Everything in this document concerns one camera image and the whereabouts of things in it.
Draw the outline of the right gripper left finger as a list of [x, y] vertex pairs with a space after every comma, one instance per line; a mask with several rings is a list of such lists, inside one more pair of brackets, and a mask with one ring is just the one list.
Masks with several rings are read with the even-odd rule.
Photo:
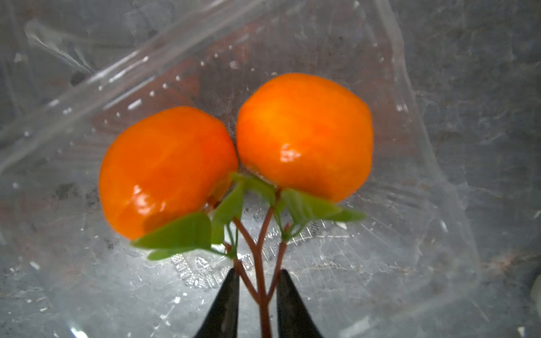
[[194, 338], [237, 338], [240, 277], [231, 268]]

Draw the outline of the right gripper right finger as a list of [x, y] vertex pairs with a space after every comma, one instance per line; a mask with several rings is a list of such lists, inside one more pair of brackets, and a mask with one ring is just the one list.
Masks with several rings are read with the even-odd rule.
[[280, 271], [276, 293], [279, 338], [323, 338], [286, 269]]

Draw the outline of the leafy twin oranges container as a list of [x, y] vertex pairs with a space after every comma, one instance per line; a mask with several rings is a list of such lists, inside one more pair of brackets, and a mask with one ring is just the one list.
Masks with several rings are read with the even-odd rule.
[[234, 135], [190, 106], [132, 125], [108, 148], [98, 193], [107, 223], [149, 260], [196, 250], [230, 259], [270, 337], [288, 243], [312, 222], [366, 218], [341, 203], [368, 179], [373, 144], [361, 98], [287, 73], [242, 104]]

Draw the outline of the clear clamshell container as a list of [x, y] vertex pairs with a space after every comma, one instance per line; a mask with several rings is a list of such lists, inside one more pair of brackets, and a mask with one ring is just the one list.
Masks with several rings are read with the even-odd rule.
[[235, 131], [263, 83], [309, 73], [370, 107], [371, 175], [312, 222], [284, 265], [324, 337], [394, 324], [469, 291], [479, 261], [438, 163], [387, 1], [3, 1], [1, 240], [39, 277], [72, 337], [192, 337], [230, 269], [197, 251], [150, 262], [104, 219], [102, 159], [132, 124], [195, 106]]

